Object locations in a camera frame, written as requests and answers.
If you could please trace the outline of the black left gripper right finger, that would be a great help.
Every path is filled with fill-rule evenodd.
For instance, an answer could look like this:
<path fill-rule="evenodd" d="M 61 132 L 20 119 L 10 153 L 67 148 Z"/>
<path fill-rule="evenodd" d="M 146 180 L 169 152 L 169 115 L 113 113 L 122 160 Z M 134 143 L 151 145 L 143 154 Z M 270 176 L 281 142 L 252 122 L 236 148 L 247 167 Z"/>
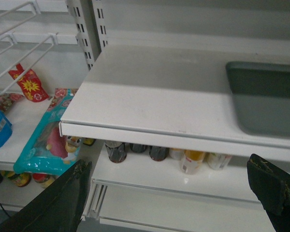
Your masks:
<path fill-rule="evenodd" d="M 276 232 L 290 232 L 290 174 L 252 154 L 246 164 L 248 183 Z"/>

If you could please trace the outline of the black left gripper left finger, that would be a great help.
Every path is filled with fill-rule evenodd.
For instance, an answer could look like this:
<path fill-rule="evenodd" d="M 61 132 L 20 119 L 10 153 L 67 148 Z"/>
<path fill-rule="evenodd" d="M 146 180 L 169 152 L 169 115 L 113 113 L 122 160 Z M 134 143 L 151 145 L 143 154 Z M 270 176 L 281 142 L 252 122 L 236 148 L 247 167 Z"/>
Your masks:
<path fill-rule="evenodd" d="M 90 191 L 92 162 L 73 164 L 18 213 L 0 232 L 75 232 Z"/>

